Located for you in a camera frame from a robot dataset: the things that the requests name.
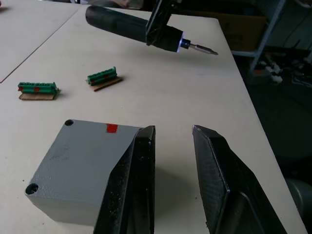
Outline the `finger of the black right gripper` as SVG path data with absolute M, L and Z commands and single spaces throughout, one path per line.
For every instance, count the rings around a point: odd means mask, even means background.
M 157 0 L 152 14 L 146 25 L 146 45 L 155 45 L 162 37 L 164 28 L 167 26 L 172 10 L 175 6 L 174 0 Z

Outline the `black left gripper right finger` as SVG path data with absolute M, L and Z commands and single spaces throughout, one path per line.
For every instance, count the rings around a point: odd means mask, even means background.
M 211 234 L 286 233 L 260 183 L 218 132 L 192 129 L 198 182 Z

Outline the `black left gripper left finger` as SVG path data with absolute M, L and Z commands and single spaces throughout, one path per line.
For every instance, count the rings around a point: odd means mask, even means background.
M 156 128 L 140 128 L 112 169 L 93 232 L 155 232 Z

